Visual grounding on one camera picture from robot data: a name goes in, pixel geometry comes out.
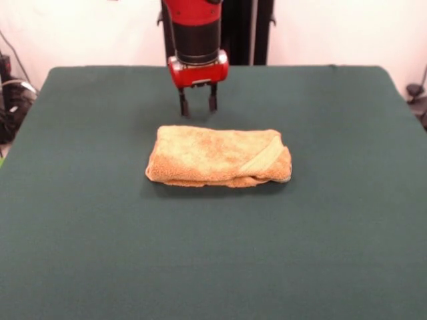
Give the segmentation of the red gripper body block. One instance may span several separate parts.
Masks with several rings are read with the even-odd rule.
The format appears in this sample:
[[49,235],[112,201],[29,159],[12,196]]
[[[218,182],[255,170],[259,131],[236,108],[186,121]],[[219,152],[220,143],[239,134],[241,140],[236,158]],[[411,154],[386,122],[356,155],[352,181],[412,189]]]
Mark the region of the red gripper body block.
[[194,87],[207,83],[224,81],[229,72],[227,53],[220,50],[218,58],[207,65],[187,65],[172,56],[168,58],[167,66],[173,83],[178,89]]

